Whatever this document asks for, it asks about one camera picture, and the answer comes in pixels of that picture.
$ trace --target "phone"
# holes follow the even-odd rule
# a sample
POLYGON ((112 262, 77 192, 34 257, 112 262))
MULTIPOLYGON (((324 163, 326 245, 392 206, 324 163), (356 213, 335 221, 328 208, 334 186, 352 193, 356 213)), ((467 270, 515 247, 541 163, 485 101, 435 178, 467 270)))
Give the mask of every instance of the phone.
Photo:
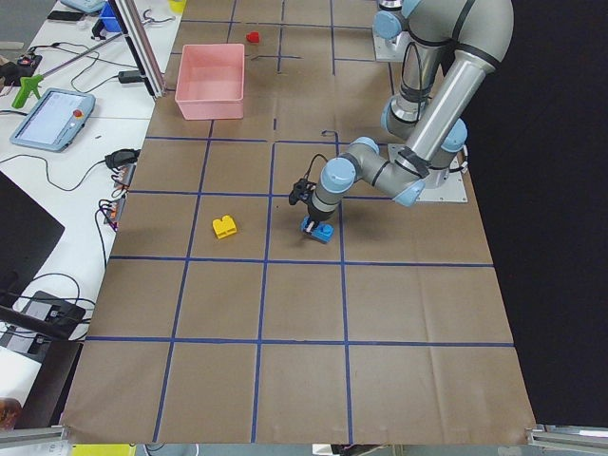
POLYGON ((78 11, 51 11, 47 16, 49 21, 78 22, 85 14, 78 11))

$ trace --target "blue block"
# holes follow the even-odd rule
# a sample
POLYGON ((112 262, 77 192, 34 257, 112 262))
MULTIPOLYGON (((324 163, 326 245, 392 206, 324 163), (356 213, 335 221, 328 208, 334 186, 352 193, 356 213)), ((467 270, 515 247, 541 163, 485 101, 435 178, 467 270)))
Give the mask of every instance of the blue block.
MULTIPOLYGON (((308 217, 305 217, 300 223, 300 230, 302 233, 306 233, 304 230, 306 229, 306 225, 308 225, 308 217)), ((327 244, 333 236, 333 227, 327 223, 319 223, 316 228, 314 228, 313 232, 310 233, 312 238, 320 240, 324 244, 327 244)))

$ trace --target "black monitor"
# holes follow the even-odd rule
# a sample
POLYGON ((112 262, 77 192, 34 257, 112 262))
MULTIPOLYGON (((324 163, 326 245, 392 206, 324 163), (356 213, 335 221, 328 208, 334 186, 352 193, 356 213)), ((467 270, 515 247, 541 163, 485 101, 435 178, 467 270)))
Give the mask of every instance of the black monitor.
POLYGON ((14 295, 20 295, 36 276, 64 230, 0 172, 0 306, 12 307, 14 295))

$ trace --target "robotic arm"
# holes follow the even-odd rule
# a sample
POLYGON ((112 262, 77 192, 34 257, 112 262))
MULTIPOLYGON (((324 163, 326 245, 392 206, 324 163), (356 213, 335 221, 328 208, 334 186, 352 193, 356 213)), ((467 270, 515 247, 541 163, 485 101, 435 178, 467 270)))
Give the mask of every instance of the robotic arm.
MULTIPOLYGON (((465 142, 466 128, 459 117, 503 59, 513 30, 511 0, 403 0, 400 12, 383 9, 378 14, 395 17, 394 32, 406 29, 411 37, 399 93, 390 98, 381 117, 382 126, 405 144, 387 161, 372 139, 359 138, 325 165, 316 186, 295 186, 290 203, 302 200, 308 205, 303 231, 311 235, 356 181, 369 183, 404 206, 418 199, 425 178, 434 169, 447 168, 453 158, 450 149, 465 142), (439 64, 453 49, 455 61, 430 100, 439 64)), ((377 17, 374 22, 377 32, 377 17)))

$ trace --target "pink plastic bin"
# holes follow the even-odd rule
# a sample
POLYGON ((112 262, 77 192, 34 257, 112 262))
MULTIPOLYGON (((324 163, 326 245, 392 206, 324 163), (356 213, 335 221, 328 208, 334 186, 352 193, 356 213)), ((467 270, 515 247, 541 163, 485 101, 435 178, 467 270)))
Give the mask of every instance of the pink plastic bin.
POLYGON ((175 101, 188 121, 242 119, 244 78, 244 45, 186 45, 175 101))

